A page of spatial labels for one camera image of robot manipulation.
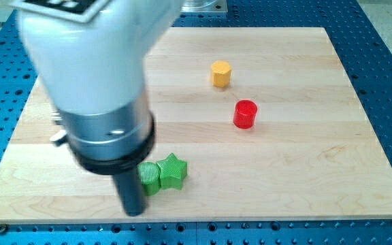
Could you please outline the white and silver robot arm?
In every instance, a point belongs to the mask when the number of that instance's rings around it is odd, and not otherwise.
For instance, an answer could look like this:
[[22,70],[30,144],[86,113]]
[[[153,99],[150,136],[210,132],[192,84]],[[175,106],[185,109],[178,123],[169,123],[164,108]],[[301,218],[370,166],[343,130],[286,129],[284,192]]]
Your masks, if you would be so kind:
[[144,58],[182,0],[14,1],[20,38],[79,163],[135,167],[154,142]]

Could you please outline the clear robot base mount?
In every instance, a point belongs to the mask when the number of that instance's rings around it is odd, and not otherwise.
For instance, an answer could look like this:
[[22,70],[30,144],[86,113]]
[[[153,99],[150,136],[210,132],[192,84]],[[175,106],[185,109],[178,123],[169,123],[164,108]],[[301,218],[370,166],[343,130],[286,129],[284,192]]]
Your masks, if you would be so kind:
[[184,0],[181,12],[190,13],[226,13],[227,0]]

